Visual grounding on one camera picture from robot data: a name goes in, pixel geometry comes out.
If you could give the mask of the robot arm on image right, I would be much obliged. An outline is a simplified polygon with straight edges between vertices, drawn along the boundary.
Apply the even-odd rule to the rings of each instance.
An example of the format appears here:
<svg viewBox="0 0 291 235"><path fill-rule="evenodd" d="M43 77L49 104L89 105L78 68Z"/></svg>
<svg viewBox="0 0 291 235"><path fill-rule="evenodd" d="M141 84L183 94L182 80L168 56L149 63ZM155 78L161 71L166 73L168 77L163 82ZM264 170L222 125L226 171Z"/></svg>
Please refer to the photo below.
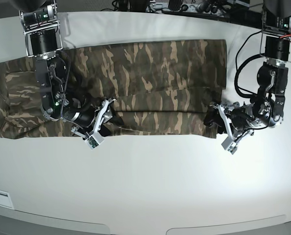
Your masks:
<svg viewBox="0 0 291 235"><path fill-rule="evenodd" d="M249 104L219 104L211 102L204 125L216 125L227 138L222 147L234 152L239 142L256 130L275 127L283 121L285 90L288 83L286 63L291 62L291 0L265 0L259 54L246 59L234 78L236 93L248 98ZM250 62L265 58L257 73L258 91L252 93L238 85L243 68Z"/></svg>

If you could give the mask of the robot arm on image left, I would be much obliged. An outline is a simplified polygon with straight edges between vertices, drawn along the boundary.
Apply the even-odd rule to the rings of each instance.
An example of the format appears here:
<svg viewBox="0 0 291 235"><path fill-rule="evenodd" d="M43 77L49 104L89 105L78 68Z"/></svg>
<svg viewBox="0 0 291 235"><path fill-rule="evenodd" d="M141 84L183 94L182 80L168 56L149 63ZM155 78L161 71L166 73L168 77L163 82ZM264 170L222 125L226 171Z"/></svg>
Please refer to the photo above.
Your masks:
<svg viewBox="0 0 291 235"><path fill-rule="evenodd" d="M123 126L123 119L111 106L114 99L104 99L95 107L89 93L68 85L71 60L63 51L56 1L13 0L11 4L19 11L26 54L35 61L45 118L73 124L72 132L84 140L109 136L108 122Z"/></svg>

